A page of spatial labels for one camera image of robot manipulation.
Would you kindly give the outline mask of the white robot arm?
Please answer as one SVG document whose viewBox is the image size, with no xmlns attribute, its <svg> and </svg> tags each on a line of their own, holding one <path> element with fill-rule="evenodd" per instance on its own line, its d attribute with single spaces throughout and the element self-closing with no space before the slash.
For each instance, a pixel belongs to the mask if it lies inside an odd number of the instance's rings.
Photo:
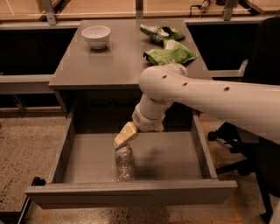
<svg viewBox="0 0 280 224">
<path fill-rule="evenodd" d="M 143 95 L 132 122 L 114 139 L 119 148 L 138 131 L 161 131 L 165 111 L 174 103 L 217 117 L 280 144 L 280 87 L 244 82 L 192 79 L 180 64 L 151 66 L 138 79 Z"/>
</svg>

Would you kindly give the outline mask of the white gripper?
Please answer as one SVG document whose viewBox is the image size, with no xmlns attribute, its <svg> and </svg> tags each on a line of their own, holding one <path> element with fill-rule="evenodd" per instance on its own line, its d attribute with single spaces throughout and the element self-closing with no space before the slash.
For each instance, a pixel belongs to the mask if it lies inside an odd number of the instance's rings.
<svg viewBox="0 0 280 224">
<path fill-rule="evenodd" d="M 137 104 L 132 114 L 133 122 L 127 122 L 123 126 L 120 133 L 114 139 L 114 147 L 117 149 L 134 139 L 137 136 L 138 130 L 141 132 L 162 132 L 164 130 L 163 119 L 163 117 L 156 120 L 146 118 L 141 114 L 140 105 Z"/>
</svg>

